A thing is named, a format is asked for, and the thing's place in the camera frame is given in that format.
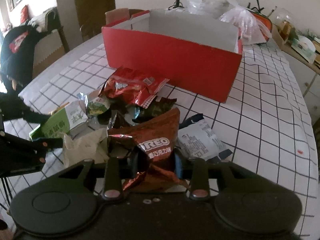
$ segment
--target tied plastic bag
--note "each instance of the tied plastic bag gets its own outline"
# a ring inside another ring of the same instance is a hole
[[[100,145],[107,138],[107,129],[102,128],[77,140],[72,140],[68,135],[63,138],[63,164],[68,168],[85,159],[93,159],[95,163],[105,163],[109,158],[107,149]]]
[[[228,0],[188,0],[188,11],[192,14],[211,15],[218,19],[229,8]]]
[[[265,43],[265,36],[272,38],[272,34],[269,29],[247,8],[244,8],[238,4],[236,0],[228,0],[230,4],[234,6],[231,10],[224,13],[219,17],[219,20],[223,22],[232,23],[241,30],[241,40],[243,45],[250,45],[255,43]]]

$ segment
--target white grid tablecloth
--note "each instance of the white grid tablecloth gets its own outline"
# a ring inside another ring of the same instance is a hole
[[[79,92],[97,89],[113,72],[102,44],[66,67],[25,102],[36,111],[48,113],[64,102],[76,100]],[[316,143],[306,104],[281,51],[267,44],[244,46],[225,104],[171,85],[165,85],[159,95],[178,99],[181,122],[203,113],[233,152],[233,162],[294,191],[303,206],[295,233],[308,239],[317,207]],[[6,132],[22,138],[28,138],[34,127],[22,119],[5,123]],[[61,149],[49,153],[41,172],[9,178],[13,194],[62,169]],[[211,194],[216,195],[216,180],[211,180],[210,186]],[[0,193],[0,202],[6,205],[1,187]],[[0,211],[15,229],[11,217]]]

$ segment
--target screw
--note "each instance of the screw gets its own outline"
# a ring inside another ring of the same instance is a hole
[[[155,198],[153,198],[153,199],[152,199],[152,201],[153,201],[153,202],[160,202],[160,201],[161,201],[161,199],[160,199],[160,198],[158,198],[158,197],[155,197]]]
[[[120,196],[120,194],[121,194],[120,191],[115,189],[110,189],[104,193],[104,196],[107,198],[117,198]]]
[[[149,204],[152,203],[152,201],[151,201],[150,199],[144,199],[144,200],[143,200],[143,203],[149,205]]]
[[[194,197],[203,198],[208,196],[208,192],[204,189],[196,189],[192,192]]]

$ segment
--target red box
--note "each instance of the red box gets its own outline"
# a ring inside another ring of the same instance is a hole
[[[102,27],[109,65],[139,69],[224,103],[242,58],[239,29],[208,16],[145,11]]]

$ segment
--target red wrapper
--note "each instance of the red wrapper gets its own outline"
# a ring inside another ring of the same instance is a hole
[[[147,155],[147,169],[123,184],[123,189],[162,191],[173,185],[184,185],[174,173],[173,147],[178,136],[180,111],[174,108],[142,124],[108,130],[111,140],[118,143],[134,141]]]
[[[168,81],[169,79],[152,77],[139,70],[120,67],[104,84],[103,94],[108,98],[120,97],[127,104],[148,108]]]

